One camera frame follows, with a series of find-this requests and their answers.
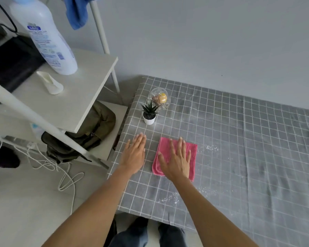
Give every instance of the person's right arm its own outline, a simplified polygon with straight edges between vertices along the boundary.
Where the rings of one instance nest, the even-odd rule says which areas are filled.
[[[185,141],[179,139],[175,151],[171,141],[171,158],[167,164],[161,153],[158,153],[161,170],[170,179],[186,207],[204,247],[207,246],[258,246],[226,216],[205,199],[189,180],[190,152],[185,152]]]

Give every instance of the hanging blue fabric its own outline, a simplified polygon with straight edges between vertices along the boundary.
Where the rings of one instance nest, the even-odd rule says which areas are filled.
[[[88,20],[87,4],[90,1],[93,0],[64,0],[66,16],[74,30],[86,24]]]

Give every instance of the white pot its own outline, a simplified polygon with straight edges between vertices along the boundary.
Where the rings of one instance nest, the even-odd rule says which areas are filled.
[[[156,116],[152,119],[152,120],[147,120],[146,118],[144,118],[143,113],[142,113],[142,117],[144,119],[145,124],[147,125],[152,125],[154,123],[154,119],[156,118]]]

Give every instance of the backpack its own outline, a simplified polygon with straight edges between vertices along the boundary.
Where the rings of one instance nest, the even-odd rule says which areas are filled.
[[[89,151],[98,146],[101,141],[105,139],[113,130],[115,124],[116,115],[109,108],[96,100],[78,132],[66,132],[65,135]],[[47,155],[54,159],[57,164],[69,162],[79,156],[86,159],[81,153],[47,132],[42,134],[41,140],[47,145]]]

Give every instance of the pink cloth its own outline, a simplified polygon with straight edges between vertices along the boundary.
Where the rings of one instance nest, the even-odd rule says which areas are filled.
[[[177,140],[173,140],[173,144],[174,144],[174,148],[177,149],[177,144],[178,144]],[[196,163],[197,147],[198,147],[198,145],[196,145],[196,144],[192,144],[192,143],[186,143],[185,144],[186,153],[188,153],[188,151],[191,150],[190,173],[189,173],[189,179],[191,181],[193,181],[194,178],[195,178],[195,163]],[[164,156],[165,161],[167,163],[169,163],[169,160],[171,158],[171,147],[170,147],[170,143],[169,143],[168,138],[164,138],[164,137],[160,138],[158,149],[157,149],[157,152],[156,152],[156,156],[154,157],[155,159],[154,159],[153,164],[152,164],[153,174],[159,175],[159,176],[164,176],[163,172],[161,171],[160,163],[159,163],[159,160],[158,160],[158,152],[159,151]]]

